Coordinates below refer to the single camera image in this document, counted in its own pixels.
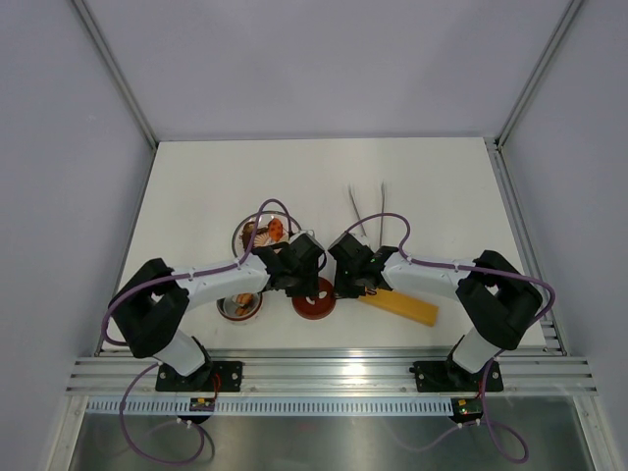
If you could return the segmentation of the red round lunch box lid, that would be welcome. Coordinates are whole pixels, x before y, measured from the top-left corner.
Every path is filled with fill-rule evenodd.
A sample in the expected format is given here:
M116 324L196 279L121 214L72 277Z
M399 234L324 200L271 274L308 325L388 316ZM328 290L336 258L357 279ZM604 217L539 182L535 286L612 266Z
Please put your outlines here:
M319 291L315 296L295 297L291 304L295 312L302 318L311 321L327 317L336 306L334 286L327 279L318 278Z

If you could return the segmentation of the yellow cutlery case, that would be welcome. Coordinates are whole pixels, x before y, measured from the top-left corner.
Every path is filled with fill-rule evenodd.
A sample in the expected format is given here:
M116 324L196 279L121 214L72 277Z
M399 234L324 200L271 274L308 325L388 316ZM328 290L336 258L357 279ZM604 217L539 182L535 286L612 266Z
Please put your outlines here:
M428 327L434 327L438 320L439 307L437 305L397 291L368 290L358 300Z

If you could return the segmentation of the orange shrimp food piece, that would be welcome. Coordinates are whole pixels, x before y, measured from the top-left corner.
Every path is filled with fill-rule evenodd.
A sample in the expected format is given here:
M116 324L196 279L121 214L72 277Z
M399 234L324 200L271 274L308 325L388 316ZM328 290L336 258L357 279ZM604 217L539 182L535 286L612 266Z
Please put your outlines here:
M235 314L245 316L254 308L255 296L253 293L241 293L234 297L234 303L236 306Z

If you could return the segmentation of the round steel lunch box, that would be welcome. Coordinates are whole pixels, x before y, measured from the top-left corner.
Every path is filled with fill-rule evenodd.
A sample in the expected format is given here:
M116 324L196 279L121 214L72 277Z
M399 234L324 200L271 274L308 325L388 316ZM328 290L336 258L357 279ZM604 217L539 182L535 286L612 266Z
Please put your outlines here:
M216 301L219 314L229 322L244 323L254 318L262 307L263 293L240 293Z

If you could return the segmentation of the metal tongs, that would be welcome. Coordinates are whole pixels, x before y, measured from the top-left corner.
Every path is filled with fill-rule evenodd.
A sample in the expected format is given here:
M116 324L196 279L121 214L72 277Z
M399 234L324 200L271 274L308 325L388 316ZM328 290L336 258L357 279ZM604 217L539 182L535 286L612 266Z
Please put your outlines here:
M348 187L348 197L349 197L349 202L353 211L353 215L356 219L356 228L358 229L358 231L361 233L362 236L367 237L367 232L366 229L364 227L364 224L362 222L362 217L359 211L359 207L357 204L357 200L356 200L356 195L355 195L355 191L352 185L350 185ZM380 210L379 213L384 213L386 212L387 209L387 185L386 182L381 181L380 183ZM384 241L384 225L385 225L385 220L384 220L384 216L380 216L379 219L379 232L378 232L378 245L382 245L383 241Z

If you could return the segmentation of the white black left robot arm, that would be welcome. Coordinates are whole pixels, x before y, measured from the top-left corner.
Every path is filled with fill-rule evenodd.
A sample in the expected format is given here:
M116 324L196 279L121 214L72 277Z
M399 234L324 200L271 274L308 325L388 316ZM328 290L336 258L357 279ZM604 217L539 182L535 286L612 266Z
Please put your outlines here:
M321 248L296 243L258 247L243 261L177 271L150 259L110 301L113 320L136 358L152 357L175 370L190 390L204 389L212 367L205 348L180 329L183 316L203 304L238 294L282 290L288 297L318 294Z

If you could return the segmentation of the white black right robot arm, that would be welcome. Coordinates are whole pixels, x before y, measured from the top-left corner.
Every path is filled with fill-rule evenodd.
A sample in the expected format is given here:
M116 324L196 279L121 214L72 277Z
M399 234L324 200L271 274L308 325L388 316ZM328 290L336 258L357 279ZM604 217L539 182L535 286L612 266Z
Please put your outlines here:
M484 251L470 265L415 263L392 246L378 251L357 241L340 242L330 254L336 261L335 294L430 324L435 307L417 293L457 301L471 330L444 361L417 362L411 371L420 392L499 392L499 372L491 359L514 350L532 325L543 299L533 283L499 253Z

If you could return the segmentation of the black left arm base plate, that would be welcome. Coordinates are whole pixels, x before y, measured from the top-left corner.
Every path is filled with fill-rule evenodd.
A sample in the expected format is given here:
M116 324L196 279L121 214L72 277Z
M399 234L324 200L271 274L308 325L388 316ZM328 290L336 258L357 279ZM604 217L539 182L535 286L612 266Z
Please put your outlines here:
M170 365L158 369L155 390L161 393L238 393L242 381L243 363L213 361L188 376L179 374Z

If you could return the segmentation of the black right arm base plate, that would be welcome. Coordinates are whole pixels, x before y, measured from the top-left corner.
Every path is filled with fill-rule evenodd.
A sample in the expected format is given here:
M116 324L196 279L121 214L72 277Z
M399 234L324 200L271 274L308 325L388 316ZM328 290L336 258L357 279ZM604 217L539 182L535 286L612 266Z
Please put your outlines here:
M486 393L504 391L499 365L492 362L489 369L482 367L469 373L449 360L415 361L409 368L419 393Z

